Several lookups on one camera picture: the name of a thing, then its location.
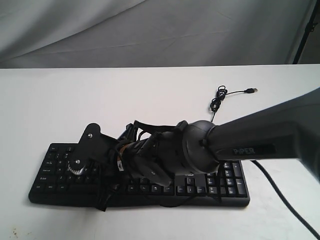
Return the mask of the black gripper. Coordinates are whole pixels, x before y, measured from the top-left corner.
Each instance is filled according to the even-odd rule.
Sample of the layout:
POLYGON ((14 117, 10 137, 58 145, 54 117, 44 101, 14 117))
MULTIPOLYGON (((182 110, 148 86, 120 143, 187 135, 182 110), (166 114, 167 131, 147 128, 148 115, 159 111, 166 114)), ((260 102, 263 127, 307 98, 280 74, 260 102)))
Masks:
POLYGON ((116 180, 147 178, 162 187, 169 186, 174 174, 160 157, 161 141, 171 134, 171 125, 150 125, 139 121, 130 124, 112 150, 109 176, 116 180))

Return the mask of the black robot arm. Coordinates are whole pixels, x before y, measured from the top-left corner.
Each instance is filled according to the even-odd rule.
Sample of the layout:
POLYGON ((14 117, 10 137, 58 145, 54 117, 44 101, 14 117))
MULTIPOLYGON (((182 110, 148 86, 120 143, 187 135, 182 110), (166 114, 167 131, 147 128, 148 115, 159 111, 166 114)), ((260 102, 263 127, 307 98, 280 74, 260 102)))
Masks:
POLYGON ((168 186, 174 177, 216 172, 223 162, 298 159, 320 177, 320 91, 215 125, 207 120, 175 126, 134 122, 149 138, 115 148, 117 170, 168 186))

